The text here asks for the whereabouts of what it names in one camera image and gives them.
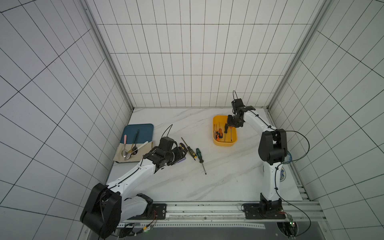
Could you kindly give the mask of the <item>large black yellow screwdriver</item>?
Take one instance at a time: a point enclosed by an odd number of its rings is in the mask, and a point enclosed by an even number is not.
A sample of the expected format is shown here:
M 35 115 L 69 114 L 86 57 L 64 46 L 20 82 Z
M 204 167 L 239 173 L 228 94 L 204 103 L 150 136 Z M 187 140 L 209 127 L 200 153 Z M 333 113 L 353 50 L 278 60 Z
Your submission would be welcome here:
M 196 160 L 197 155 L 196 155 L 196 153 L 192 150 L 191 147 L 186 146 L 186 145 L 183 144 L 183 143 L 180 143 L 179 146 L 180 146 L 185 152 L 189 153 L 189 154 L 192 156 L 192 158 L 193 158 L 194 160 Z

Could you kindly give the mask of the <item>black yellow dotted screwdriver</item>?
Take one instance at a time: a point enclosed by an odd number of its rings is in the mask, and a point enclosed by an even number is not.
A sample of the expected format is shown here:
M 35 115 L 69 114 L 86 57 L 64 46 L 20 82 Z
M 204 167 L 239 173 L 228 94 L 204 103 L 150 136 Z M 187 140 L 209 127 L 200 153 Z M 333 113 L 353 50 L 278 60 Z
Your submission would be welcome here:
M 185 142 L 185 140 L 182 138 L 183 142 L 185 143 L 185 146 L 188 150 L 188 153 L 194 158 L 196 159 L 197 158 L 197 155 L 196 153 L 194 152 L 194 150 Z

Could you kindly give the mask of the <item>large orange black screwdriver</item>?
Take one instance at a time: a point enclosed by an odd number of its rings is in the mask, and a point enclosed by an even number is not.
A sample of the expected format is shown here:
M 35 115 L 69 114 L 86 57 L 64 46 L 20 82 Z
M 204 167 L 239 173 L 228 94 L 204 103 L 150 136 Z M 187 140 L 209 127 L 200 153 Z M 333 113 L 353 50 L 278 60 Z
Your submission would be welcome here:
M 218 128 L 218 137 L 217 139 L 222 139 L 223 138 L 223 131 L 222 131 L 222 128 L 221 128 L 221 124 L 219 123 L 219 128 Z

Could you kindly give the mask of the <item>short orange black screwdriver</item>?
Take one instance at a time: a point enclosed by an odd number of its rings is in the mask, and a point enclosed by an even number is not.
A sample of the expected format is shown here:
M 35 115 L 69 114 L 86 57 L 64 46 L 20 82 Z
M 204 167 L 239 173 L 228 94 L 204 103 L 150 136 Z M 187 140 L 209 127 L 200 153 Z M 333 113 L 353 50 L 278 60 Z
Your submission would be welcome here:
M 214 139 L 216 141 L 220 140 L 220 134 L 219 134 L 219 130 L 217 129 L 217 125 L 214 125 Z

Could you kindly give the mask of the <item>green black screwdriver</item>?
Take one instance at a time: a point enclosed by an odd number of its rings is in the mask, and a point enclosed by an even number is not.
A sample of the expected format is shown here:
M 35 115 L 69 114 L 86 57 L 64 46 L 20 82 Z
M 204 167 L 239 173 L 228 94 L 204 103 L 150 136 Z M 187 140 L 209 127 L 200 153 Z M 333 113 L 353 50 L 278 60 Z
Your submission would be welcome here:
M 202 167 L 204 169 L 205 175 L 207 175 L 206 169 L 204 167 L 204 160 L 203 160 L 202 152 L 199 148 L 196 148 L 196 154 L 197 154 L 197 157 L 199 159 L 200 164 L 202 165 Z

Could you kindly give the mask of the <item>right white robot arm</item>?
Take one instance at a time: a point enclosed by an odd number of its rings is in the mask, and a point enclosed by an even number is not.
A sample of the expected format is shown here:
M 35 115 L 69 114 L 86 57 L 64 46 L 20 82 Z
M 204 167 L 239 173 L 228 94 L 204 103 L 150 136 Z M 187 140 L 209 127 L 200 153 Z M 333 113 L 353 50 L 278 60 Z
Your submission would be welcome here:
M 282 165 L 288 155 L 287 134 L 264 121 L 252 107 L 233 110 L 227 118 L 227 125 L 240 128 L 249 124 L 260 136 L 258 154 L 263 161 L 263 188 L 257 207 L 244 206 L 247 214 L 262 219 L 284 219 L 282 197 L 280 196 L 280 176 Z

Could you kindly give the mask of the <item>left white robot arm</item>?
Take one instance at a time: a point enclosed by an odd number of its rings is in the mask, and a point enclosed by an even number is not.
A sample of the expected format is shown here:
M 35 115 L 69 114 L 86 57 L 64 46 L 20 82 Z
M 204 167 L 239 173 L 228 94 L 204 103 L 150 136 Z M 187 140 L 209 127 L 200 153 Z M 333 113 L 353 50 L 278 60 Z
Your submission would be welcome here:
M 153 200 L 144 195 L 132 195 L 132 190 L 157 171 L 177 164 L 187 155 L 187 146 L 163 137 L 158 146 L 143 155 L 142 160 L 125 175 L 107 185 L 95 185 L 87 199 L 80 221 L 99 238 L 106 239 L 119 223 L 131 218 L 150 218 Z

